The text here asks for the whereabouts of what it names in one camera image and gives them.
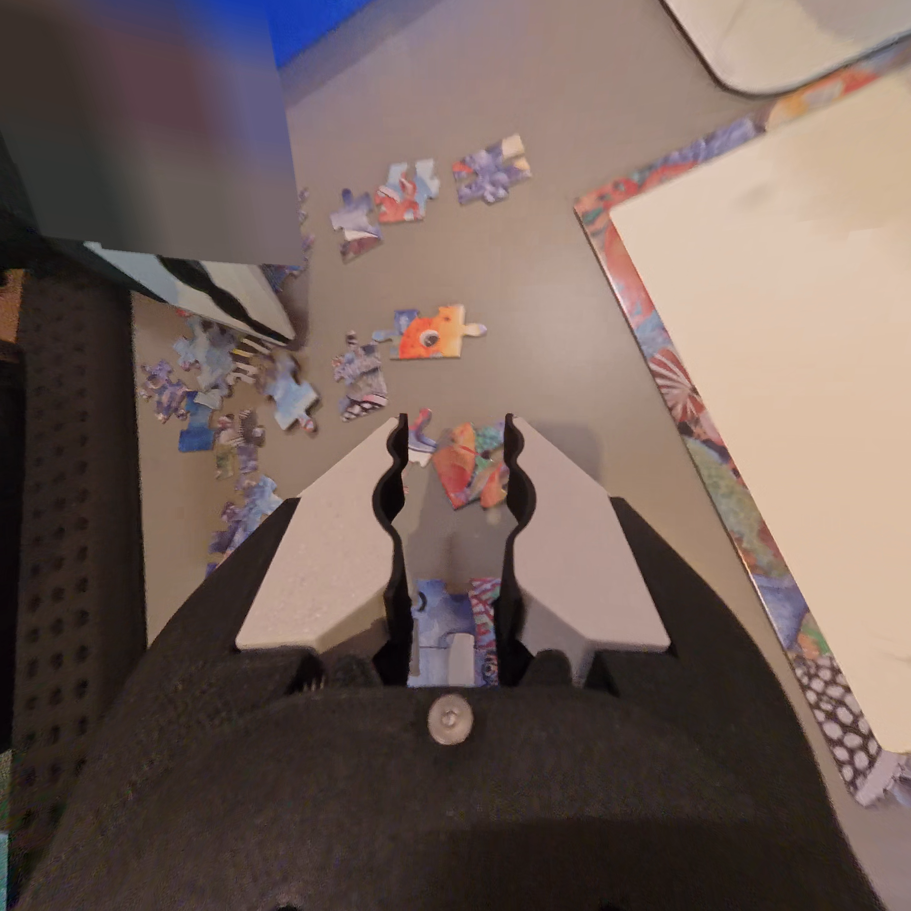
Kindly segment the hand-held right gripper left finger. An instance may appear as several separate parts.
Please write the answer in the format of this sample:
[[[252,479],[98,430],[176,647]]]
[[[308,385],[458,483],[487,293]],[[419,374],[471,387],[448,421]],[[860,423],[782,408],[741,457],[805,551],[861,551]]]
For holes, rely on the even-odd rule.
[[[326,659],[365,649],[386,685],[403,687],[413,649],[402,512],[407,416],[384,421],[296,498],[235,638],[245,656]]]

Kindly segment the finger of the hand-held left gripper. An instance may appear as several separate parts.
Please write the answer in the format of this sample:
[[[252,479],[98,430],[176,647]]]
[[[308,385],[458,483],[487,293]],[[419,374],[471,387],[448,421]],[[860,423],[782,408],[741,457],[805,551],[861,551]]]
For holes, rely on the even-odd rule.
[[[258,265],[199,260],[192,260],[190,265],[200,275],[208,275],[213,284],[229,293],[256,323],[267,327],[286,343],[295,340],[297,334],[289,315]],[[211,295],[204,291],[190,292],[190,311],[239,332],[248,326],[244,320],[227,313],[223,305],[214,302]]]
[[[190,311],[190,292],[204,291],[224,310],[244,320],[248,326],[240,333],[254,335],[266,341],[281,341],[267,327],[247,316],[242,306],[232,296],[211,282],[206,274],[200,275],[190,263],[192,260],[172,259],[153,254],[109,250],[97,242],[87,242],[85,248],[101,260],[134,281],[147,296],[166,302],[172,307],[197,315],[204,320],[222,325]]]

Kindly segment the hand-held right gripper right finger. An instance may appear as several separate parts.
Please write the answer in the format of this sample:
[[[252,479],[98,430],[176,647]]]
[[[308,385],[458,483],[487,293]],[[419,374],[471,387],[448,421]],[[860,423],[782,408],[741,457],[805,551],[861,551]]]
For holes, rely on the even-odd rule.
[[[499,682],[557,653],[582,687],[605,651],[664,653],[669,633],[607,491],[525,419],[504,426],[507,536],[493,608]]]

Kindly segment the black white spotted puzzle piece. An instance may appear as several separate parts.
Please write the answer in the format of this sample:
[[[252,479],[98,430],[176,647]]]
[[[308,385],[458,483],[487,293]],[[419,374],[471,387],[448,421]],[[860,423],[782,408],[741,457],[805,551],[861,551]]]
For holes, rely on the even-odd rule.
[[[375,343],[360,344],[357,333],[345,335],[345,349],[332,359],[334,381],[344,386],[338,404],[341,420],[349,423],[380,411],[388,404],[388,388]]]

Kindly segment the blue white-patch puzzle piece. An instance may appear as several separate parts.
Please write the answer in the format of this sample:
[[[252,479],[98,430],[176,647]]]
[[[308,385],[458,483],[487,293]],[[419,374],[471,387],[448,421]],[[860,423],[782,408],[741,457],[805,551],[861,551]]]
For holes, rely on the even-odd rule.
[[[419,646],[416,672],[406,685],[421,688],[484,688],[498,686],[495,649],[465,632],[454,633],[436,646]]]

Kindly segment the orange green puzzle piece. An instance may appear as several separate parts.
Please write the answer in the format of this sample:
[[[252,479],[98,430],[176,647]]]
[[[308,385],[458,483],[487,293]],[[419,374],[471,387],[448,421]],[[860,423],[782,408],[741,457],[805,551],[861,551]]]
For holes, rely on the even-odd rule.
[[[432,457],[432,464],[451,507],[474,502],[484,509],[507,497],[508,468],[504,461],[504,421],[453,427]]]

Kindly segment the red white banded puzzle piece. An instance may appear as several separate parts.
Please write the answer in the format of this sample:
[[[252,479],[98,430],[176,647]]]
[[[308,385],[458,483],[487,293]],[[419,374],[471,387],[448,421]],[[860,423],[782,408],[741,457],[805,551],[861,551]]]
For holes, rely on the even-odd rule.
[[[427,437],[427,426],[433,412],[428,407],[421,407],[414,419],[410,420],[407,429],[407,459],[409,464],[425,468],[437,451],[437,441]]]

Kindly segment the orange pufferfish puzzle piece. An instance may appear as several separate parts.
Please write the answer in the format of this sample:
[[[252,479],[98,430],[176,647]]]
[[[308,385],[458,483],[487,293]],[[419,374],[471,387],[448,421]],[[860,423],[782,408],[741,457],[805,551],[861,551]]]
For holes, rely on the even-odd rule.
[[[390,343],[393,360],[456,359],[461,356],[464,338],[486,333],[484,325],[465,322],[464,306],[451,304],[438,307],[432,316],[421,316],[414,309],[396,310],[393,327],[373,332],[372,341]]]

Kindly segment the pile of loose puzzle pieces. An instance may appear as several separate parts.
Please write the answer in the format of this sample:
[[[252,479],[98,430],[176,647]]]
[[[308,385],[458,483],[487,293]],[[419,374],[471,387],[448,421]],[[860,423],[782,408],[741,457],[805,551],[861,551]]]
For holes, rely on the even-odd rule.
[[[509,196],[510,189],[529,179],[530,165],[518,134],[470,153],[452,165],[459,205],[483,200],[495,204]],[[381,243],[381,224],[419,223],[427,214],[427,202],[439,194],[440,180],[432,158],[418,159],[414,165],[390,165],[385,182],[371,195],[355,197],[346,188],[342,205],[332,213],[334,231],[343,234],[340,254],[343,262],[375,249]],[[292,266],[260,267],[276,292],[302,269]],[[215,477],[234,479],[239,498],[229,499],[220,515],[221,527],[207,546],[206,574],[213,572],[233,553],[279,505],[274,480],[260,469],[259,451],[265,432],[252,409],[226,412],[224,400],[239,382],[257,387],[270,400],[274,417],[282,432],[301,427],[316,432],[313,407],[320,395],[302,379],[299,363],[287,349],[288,343],[266,341],[240,333],[177,309],[186,321],[187,334],[178,336],[173,351],[177,369],[196,371],[196,386],[188,386],[174,376],[173,364],[163,359],[143,366],[139,394],[154,403],[157,419],[164,424],[174,418],[186,425],[179,431],[179,452],[212,452]]]

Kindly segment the blue plastic bin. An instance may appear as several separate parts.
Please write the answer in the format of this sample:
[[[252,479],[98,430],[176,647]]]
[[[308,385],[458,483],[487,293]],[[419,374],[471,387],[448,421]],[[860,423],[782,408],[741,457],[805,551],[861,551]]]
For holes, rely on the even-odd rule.
[[[275,65],[279,71],[346,68],[401,27],[405,2],[263,2]]]

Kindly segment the silver document stand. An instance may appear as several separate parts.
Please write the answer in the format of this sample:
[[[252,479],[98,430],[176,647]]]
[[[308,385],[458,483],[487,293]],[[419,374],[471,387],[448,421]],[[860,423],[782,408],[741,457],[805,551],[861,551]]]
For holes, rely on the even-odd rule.
[[[908,1],[662,1],[725,88],[771,96],[909,37]]]

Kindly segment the puzzle frame board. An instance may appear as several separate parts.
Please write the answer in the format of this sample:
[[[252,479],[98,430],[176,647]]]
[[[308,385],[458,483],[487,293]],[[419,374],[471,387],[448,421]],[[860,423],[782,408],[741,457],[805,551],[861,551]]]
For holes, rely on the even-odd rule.
[[[844,787],[909,807],[909,51],[574,210]]]

